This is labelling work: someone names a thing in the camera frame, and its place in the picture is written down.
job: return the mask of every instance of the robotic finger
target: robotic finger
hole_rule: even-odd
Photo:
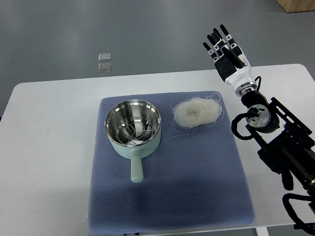
[[[235,48],[237,45],[236,45],[234,39],[232,38],[232,36],[227,31],[227,29],[224,27],[224,25],[220,25],[220,28],[221,28],[222,32],[224,33],[224,35],[225,35],[228,43],[230,44],[231,48]]]
[[[221,51],[230,60],[230,62],[233,63],[233,65],[236,68],[241,69],[245,66],[244,62],[242,62],[239,59],[239,57],[235,54],[235,52],[233,52],[233,50],[230,50],[230,48],[227,45],[223,46],[221,48]]]
[[[221,47],[223,46],[222,45],[223,43],[222,43],[221,39],[215,33],[212,33],[211,35],[207,35],[207,38],[211,42],[213,47],[215,48],[219,58],[221,58],[223,56],[223,53],[222,53],[222,51],[220,49],[220,46]]]
[[[216,29],[216,28],[213,28],[213,33],[215,33],[220,39],[222,39],[223,40],[223,38],[222,38],[222,36],[221,36],[221,34],[220,34],[220,32]]]
[[[217,56],[217,54],[210,48],[210,46],[206,42],[203,43],[203,46],[206,48],[206,50],[210,54],[210,56],[212,57],[213,61],[217,62],[219,60],[219,57]]]

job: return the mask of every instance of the wooden box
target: wooden box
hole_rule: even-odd
[[[277,1],[287,13],[315,10],[315,0],[277,0]]]

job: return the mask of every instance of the pot handle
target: pot handle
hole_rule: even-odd
[[[140,183],[143,180],[142,160],[140,150],[133,150],[131,152],[131,181]]]

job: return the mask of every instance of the gray floor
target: gray floor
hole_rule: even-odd
[[[23,82],[214,69],[202,43],[220,24],[252,66],[300,63],[315,78],[314,22],[315,11],[287,14],[276,0],[0,0],[0,116]],[[112,71],[99,73],[103,52]]]

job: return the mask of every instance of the robotic hand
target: robotic hand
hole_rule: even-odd
[[[214,28],[214,32],[207,36],[214,50],[206,42],[203,46],[213,59],[220,77],[232,85],[236,95],[241,97],[243,105],[248,109],[232,121],[232,132],[239,139],[254,138],[257,141],[261,147],[257,152],[260,159],[273,172],[282,175],[286,190],[293,190],[292,174],[300,181],[309,196],[285,194],[283,205],[296,223],[295,229],[303,229],[315,235],[315,224],[305,224],[300,220],[289,202],[290,199],[310,201],[309,206],[315,213],[315,153],[311,150],[315,142],[309,137],[312,132],[277,99],[273,97],[271,103],[267,102],[259,92],[261,77],[255,80],[251,77],[251,66],[242,49],[236,45],[223,25],[220,28],[228,43]],[[285,121],[284,131],[270,143],[266,143],[258,132],[274,132],[279,128],[279,117]],[[251,134],[249,136],[242,136],[237,131],[237,124],[243,118],[248,123],[246,128]]]
[[[223,79],[232,85],[237,96],[241,97],[247,91],[256,90],[255,80],[250,76],[251,65],[242,49],[236,45],[232,36],[228,33],[224,25],[220,25],[228,44],[214,28],[214,32],[208,35],[208,39],[213,45],[215,52],[204,42],[203,46],[215,62],[215,67]]]

